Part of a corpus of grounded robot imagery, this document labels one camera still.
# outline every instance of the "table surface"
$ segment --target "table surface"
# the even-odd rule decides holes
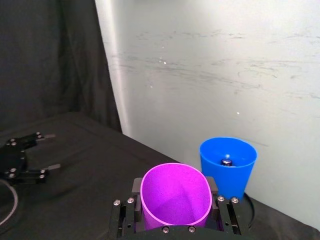
[[[34,132],[56,134],[56,138],[28,150],[29,167],[61,164],[61,169],[53,172],[46,184],[16,188],[19,207],[5,229],[0,228],[0,240],[106,239],[113,200],[127,199],[133,180],[150,168],[174,162],[81,113],[0,132],[0,143]],[[6,191],[1,185],[0,195]],[[252,201],[256,216],[250,232],[256,239],[320,240],[316,229]]]

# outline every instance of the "white wall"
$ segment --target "white wall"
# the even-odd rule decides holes
[[[319,0],[96,0],[126,135],[200,168],[255,146],[253,198],[320,229]]]

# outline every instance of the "plastic cup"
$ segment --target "plastic cup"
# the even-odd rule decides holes
[[[233,137],[214,137],[200,146],[202,172],[212,176],[218,194],[230,199],[242,199],[257,152],[249,143]],[[230,159],[232,166],[221,165],[222,159]]]
[[[147,230],[170,225],[204,227],[212,205],[205,176],[181,163],[150,169],[142,179],[140,195]]]

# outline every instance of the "purple cup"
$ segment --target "purple cup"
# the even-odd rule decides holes
[[[147,230],[170,225],[204,227],[212,205],[205,176],[181,163],[151,168],[142,179],[140,194]]]

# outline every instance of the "black curtain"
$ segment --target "black curtain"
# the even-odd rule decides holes
[[[0,0],[0,131],[81,111],[121,131],[94,0]]]

